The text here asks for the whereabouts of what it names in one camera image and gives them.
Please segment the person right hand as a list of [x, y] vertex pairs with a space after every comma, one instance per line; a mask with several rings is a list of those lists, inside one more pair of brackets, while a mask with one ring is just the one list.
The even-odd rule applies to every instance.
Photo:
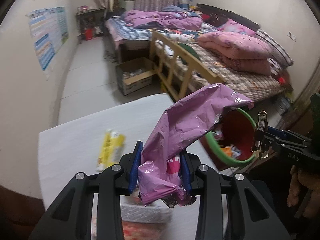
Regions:
[[288, 207], [296, 206], [299, 202], [300, 191], [307, 188], [311, 191], [311, 196], [303, 210], [303, 216], [306, 218], [315, 217], [319, 212], [319, 175], [299, 170], [295, 166], [291, 168], [290, 173], [292, 178], [287, 197]]

